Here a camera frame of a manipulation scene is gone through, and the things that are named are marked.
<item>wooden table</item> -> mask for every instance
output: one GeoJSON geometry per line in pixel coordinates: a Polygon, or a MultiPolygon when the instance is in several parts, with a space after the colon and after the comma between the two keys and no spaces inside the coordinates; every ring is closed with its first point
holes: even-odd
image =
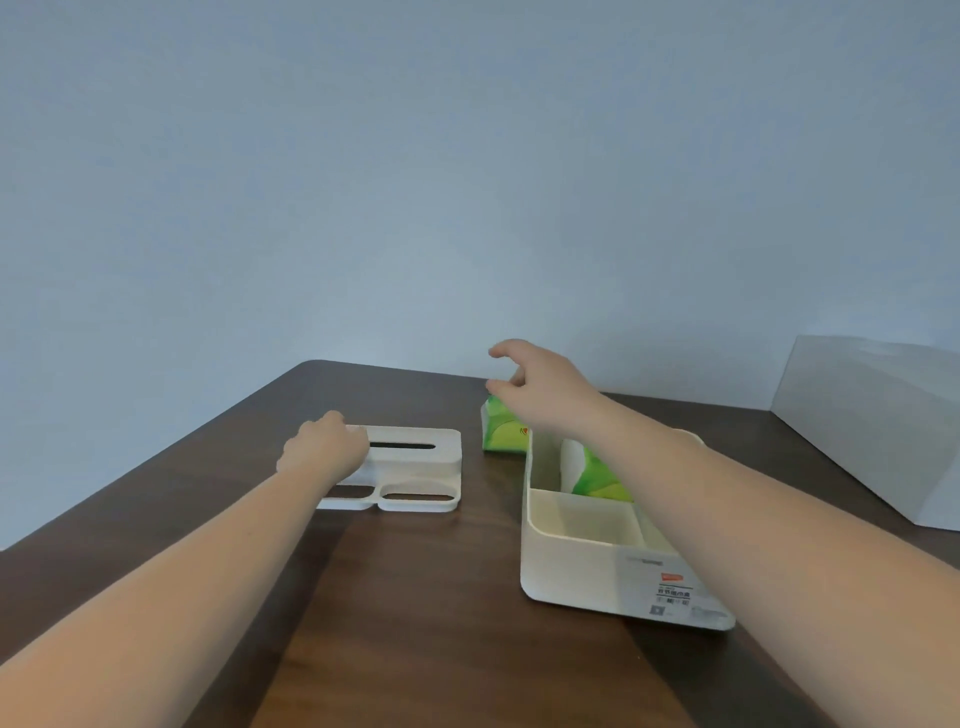
{"type": "MultiPolygon", "coordinates": [[[[729,634],[528,599],[522,458],[480,449],[483,382],[311,361],[0,553],[0,661],[273,472],[327,409],[463,433],[449,514],[318,511],[187,723],[206,726],[829,726],[740,627],[729,634]]],[[[619,398],[960,566],[768,412],[619,398]]]]}

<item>white plastic container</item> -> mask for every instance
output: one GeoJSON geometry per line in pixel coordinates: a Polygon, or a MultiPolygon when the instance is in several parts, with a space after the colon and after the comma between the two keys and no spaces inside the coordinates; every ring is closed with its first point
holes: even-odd
{"type": "Polygon", "coordinates": [[[327,496],[318,508],[445,513],[460,503],[460,432],[431,427],[368,425],[371,448],[360,469],[338,485],[359,486],[361,497],[327,496]]]}
{"type": "Polygon", "coordinates": [[[560,440],[532,431],[520,586],[533,599],[727,630],[733,615],[633,503],[560,492],[560,440]]]}
{"type": "Polygon", "coordinates": [[[960,530],[960,354],[798,336],[772,409],[913,523],[960,530]]]}

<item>person's right arm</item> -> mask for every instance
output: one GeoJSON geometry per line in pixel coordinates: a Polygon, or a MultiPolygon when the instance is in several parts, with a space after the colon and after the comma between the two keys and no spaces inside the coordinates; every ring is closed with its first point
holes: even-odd
{"type": "Polygon", "coordinates": [[[617,473],[701,579],[840,725],[960,726],[960,571],[603,397],[522,340],[488,389],[617,473]]]}

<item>white cardboard box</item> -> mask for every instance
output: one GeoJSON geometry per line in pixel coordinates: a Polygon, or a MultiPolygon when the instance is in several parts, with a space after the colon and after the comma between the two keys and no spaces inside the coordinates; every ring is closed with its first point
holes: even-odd
{"type": "Polygon", "coordinates": [[[733,615],[633,503],[560,492],[560,440],[533,430],[520,586],[533,599],[726,630],[733,615]]]}
{"type": "Polygon", "coordinates": [[[772,409],[913,523],[960,530],[960,354],[800,336],[772,409]]]}

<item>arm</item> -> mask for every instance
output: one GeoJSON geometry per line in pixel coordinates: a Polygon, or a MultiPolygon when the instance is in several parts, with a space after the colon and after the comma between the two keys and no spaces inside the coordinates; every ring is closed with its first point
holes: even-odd
{"type": "Polygon", "coordinates": [[[0,725],[178,727],[250,626],[317,503],[359,467],[362,428],[329,412],[277,473],[0,666],[0,725]]]}
{"type": "Polygon", "coordinates": [[[960,725],[960,571],[603,397],[558,354],[511,340],[491,355],[520,368],[488,389],[594,450],[840,725],[960,725]]]}

